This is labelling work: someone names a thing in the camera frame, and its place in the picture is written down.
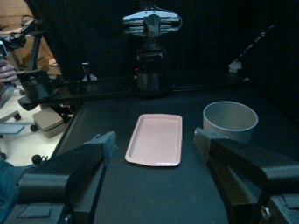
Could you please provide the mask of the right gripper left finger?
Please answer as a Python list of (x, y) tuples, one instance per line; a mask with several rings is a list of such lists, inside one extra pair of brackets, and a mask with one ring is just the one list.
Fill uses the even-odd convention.
[(116, 133), (43, 161), (4, 163), (4, 224), (93, 224)]

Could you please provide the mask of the person's hand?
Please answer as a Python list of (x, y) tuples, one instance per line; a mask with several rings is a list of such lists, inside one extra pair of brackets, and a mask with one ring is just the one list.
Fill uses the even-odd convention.
[(15, 82), (17, 80), (15, 67), (4, 59), (0, 59), (0, 82)]

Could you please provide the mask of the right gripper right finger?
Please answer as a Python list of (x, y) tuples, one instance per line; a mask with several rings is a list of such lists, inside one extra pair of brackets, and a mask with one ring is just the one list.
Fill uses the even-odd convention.
[(193, 142), (228, 224), (299, 224), (299, 162), (200, 128)]

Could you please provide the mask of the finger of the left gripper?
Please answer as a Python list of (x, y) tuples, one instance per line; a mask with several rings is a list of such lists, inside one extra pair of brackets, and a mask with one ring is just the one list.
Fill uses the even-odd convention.
[(151, 16), (144, 17), (144, 35), (152, 37), (152, 18)]
[(152, 37), (157, 37), (160, 33), (160, 17), (152, 15)]

